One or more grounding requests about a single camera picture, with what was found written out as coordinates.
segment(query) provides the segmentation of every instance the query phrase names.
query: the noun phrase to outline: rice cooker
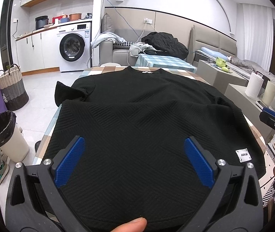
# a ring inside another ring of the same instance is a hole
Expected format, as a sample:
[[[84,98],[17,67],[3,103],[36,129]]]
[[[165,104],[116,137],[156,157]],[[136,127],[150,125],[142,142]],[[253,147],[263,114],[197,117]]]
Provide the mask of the rice cooker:
[[[35,29],[42,29],[45,25],[48,25],[48,16],[41,16],[35,19]]]

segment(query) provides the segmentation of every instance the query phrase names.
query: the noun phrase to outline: trash can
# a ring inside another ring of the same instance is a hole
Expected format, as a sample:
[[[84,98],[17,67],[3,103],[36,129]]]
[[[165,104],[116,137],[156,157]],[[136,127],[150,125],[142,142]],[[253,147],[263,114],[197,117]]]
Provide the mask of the trash can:
[[[22,161],[29,146],[16,125],[16,115],[11,111],[0,114],[0,149],[12,161]]]

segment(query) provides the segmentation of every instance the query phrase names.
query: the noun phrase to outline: doorway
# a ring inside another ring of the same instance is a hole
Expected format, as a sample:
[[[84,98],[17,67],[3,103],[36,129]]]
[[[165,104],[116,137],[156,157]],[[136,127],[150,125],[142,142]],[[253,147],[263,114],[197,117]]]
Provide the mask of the doorway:
[[[11,49],[11,14],[13,0],[3,0],[0,19],[0,51],[3,70],[6,71],[13,64]]]

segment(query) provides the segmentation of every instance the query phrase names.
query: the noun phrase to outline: black clothing pile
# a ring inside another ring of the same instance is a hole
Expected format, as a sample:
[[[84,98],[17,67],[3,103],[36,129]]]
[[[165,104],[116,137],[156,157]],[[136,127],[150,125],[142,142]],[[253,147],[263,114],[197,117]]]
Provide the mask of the black clothing pile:
[[[264,156],[242,111],[214,87],[163,69],[127,67],[58,82],[61,111],[44,158],[53,158],[75,135],[86,150],[60,192],[81,221],[111,231],[138,217],[146,231],[175,231],[210,189],[201,184],[184,152],[194,136],[216,159],[240,163],[248,149],[258,177]]]
[[[148,51],[150,55],[169,55],[178,57],[181,60],[187,58],[189,51],[185,45],[180,43],[173,35],[165,32],[151,32],[141,39],[142,42],[152,45],[155,49],[161,51]]]

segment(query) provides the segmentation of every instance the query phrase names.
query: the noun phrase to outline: washing machine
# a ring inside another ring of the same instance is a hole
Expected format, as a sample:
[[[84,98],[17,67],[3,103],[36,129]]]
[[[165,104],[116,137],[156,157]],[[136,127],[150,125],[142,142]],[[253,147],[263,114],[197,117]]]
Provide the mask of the washing machine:
[[[92,67],[91,23],[81,22],[57,28],[60,72],[85,70]]]

